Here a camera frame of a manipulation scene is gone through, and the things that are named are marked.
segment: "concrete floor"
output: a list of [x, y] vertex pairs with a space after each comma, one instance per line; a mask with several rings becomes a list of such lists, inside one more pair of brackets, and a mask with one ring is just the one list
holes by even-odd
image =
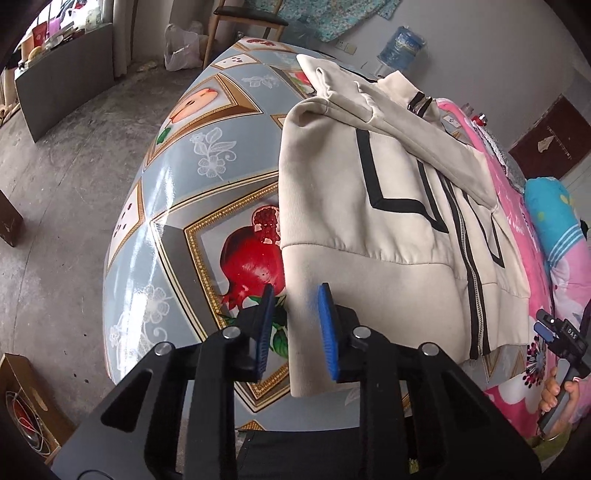
[[113, 386], [101, 318], [113, 227], [149, 143], [198, 74], [129, 74], [36, 144], [22, 112], [0, 128], [0, 190], [25, 220], [16, 248], [0, 240], [0, 353], [29, 358], [76, 424]]

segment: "zipper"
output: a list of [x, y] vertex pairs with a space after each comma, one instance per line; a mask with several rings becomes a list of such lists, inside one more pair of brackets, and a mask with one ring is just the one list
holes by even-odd
[[456, 224], [456, 233], [460, 242], [460, 250], [464, 265], [466, 266], [466, 273], [468, 275], [468, 296], [470, 300], [470, 323], [472, 340], [470, 343], [470, 359], [476, 360], [481, 355], [488, 355], [490, 347], [487, 352], [484, 352], [484, 332], [486, 328], [486, 314], [484, 307], [484, 296], [482, 292], [482, 284], [478, 276], [478, 270], [473, 262], [472, 252], [470, 250], [469, 239], [467, 236], [466, 224], [462, 211], [460, 210], [456, 196], [452, 190], [452, 184], [448, 179], [445, 179], [447, 188], [444, 185], [443, 178], [440, 176], [441, 185], [445, 191], [447, 201], [452, 209], [452, 216]]

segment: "cardboard box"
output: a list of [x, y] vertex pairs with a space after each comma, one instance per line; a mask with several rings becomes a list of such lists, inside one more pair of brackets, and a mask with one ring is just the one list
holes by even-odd
[[[75, 428], [44, 391], [26, 357], [10, 353], [4, 354], [0, 361], [0, 394], [2, 394], [0, 408], [8, 409], [13, 420], [15, 419], [15, 410], [21, 413], [24, 410], [25, 417], [33, 416], [32, 426], [37, 434], [40, 434], [43, 447], [34, 450], [49, 465], [61, 446], [72, 436]], [[15, 395], [18, 399], [17, 403], [20, 402], [16, 406], [14, 406]], [[26, 419], [21, 425], [27, 425]], [[31, 434], [27, 436], [27, 432], [30, 432], [28, 427], [21, 426], [19, 428], [17, 426], [17, 428], [25, 439], [30, 440]]]
[[0, 238], [10, 245], [16, 246], [18, 235], [22, 227], [22, 216], [0, 192]]

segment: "wall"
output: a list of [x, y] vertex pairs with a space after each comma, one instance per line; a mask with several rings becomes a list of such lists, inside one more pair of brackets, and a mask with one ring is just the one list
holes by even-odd
[[[591, 81], [575, 73], [564, 96], [591, 125]], [[574, 198], [574, 206], [583, 220], [591, 225], [591, 153], [562, 179]]]
[[204, 32], [207, 32], [212, 6], [217, 6], [218, 3], [219, 0], [174, 0], [170, 22], [186, 29], [193, 20], [199, 20], [203, 24]]
[[138, 0], [135, 17], [134, 61], [164, 56], [164, 30], [170, 20], [173, 0]]
[[319, 42], [316, 48], [372, 72], [400, 25], [427, 40], [409, 78], [428, 95], [486, 113], [506, 147], [568, 87], [580, 56], [543, 0], [403, 0], [390, 21], [375, 15], [343, 35], [357, 45], [355, 55]]

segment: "pink bedsheet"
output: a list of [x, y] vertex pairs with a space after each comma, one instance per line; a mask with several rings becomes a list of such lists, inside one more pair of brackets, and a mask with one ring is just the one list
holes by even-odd
[[555, 363], [554, 355], [546, 361], [546, 345], [533, 330], [535, 313], [543, 308], [550, 312], [550, 290], [544, 269], [544, 254], [541, 251], [530, 216], [525, 209], [523, 197], [510, 185], [503, 168], [494, 152], [483, 138], [486, 133], [478, 130], [472, 121], [465, 117], [460, 108], [450, 100], [438, 99], [442, 111], [451, 113], [461, 124], [472, 146], [483, 152], [488, 161], [496, 194], [507, 216], [511, 231], [515, 237], [519, 253], [530, 283], [529, 314], [531, 323], [531, 343], [528, 346], [526, 370], [501, 385], [485, 391], [505, 417], [524, 437], [536, 434], [539, 416], [538, 403], [545, 378], [545, 371]]

